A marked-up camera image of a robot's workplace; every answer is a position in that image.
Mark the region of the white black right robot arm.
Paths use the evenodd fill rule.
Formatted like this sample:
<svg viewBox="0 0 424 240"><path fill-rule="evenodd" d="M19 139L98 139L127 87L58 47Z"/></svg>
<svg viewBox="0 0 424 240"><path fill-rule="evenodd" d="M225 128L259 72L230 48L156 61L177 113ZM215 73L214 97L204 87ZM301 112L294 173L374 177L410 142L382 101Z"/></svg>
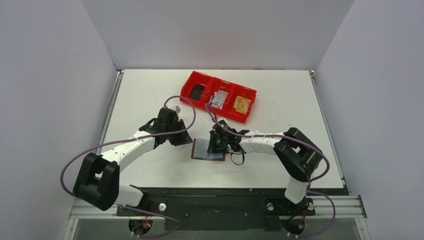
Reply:
<svg viewBox="0 0 424 240"><path fill-rule="evenodd" d="M289 182L282 199L283 209L294 214L302 207L313 174L323 159L321 150L295 127L283 133L236 131L225 120L216 123L210 133L207 152L268 154L278 157L289 174Z"/></svg>

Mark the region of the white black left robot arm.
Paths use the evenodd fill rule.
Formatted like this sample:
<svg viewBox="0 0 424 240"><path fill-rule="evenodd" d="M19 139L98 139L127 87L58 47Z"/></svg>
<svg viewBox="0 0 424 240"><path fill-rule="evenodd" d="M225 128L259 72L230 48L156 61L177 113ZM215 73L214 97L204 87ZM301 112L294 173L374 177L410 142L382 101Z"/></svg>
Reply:
<svg viewBox="0 0 424 240"><path fill-rule="evenodd" d="M141 126L129 139L118 141L100 154L89 153L82 161L72 193L79 199L105 211L113 205L129 206L136 215L149 209L146 192L120 183L121 172L132 162L158 146L191 144L185 123L179 118L180 108L166 106L157 117Z"/></svg>

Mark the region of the brown leather card holder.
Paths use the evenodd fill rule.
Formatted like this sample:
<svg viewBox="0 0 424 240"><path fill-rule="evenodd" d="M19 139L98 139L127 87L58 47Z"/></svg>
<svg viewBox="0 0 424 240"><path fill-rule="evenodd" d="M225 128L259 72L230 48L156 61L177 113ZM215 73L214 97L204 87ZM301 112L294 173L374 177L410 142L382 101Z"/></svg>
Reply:
<svg viewBox="0 0 424 240"><path fill-rule="evenodd" d="M208 139L195 138L192 143L191 159L224 162L226 159L224 153L208 153L209 143Z"/></svg>

